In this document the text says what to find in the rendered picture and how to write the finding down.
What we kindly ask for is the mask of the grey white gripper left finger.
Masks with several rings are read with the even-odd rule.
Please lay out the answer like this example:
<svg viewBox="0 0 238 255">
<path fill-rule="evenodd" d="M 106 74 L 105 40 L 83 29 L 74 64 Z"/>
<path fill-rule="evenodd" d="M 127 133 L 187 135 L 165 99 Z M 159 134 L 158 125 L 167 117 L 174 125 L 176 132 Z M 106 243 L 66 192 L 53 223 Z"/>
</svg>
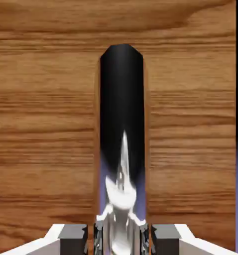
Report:
<svg viewBox="0 0 238 255">
<path fill-rule="evenodd" d="M 0 255 L 87 255 L 87 239 L 86 224 L 54 224 L 43 238 Z"/>
</svg>

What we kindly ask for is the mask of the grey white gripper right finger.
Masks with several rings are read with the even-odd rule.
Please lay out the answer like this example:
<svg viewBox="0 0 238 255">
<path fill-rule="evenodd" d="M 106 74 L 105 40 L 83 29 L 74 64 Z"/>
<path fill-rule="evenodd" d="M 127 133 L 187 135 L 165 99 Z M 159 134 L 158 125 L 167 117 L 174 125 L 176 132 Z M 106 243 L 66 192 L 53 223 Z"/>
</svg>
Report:
<svg viewBox="0 0 238 255">
<path fill-rule="evenodd" d="M 151 238 L 152 255 L 238 255 L 195 237 L 186 224 L 153 224 Z"/>
</svg>

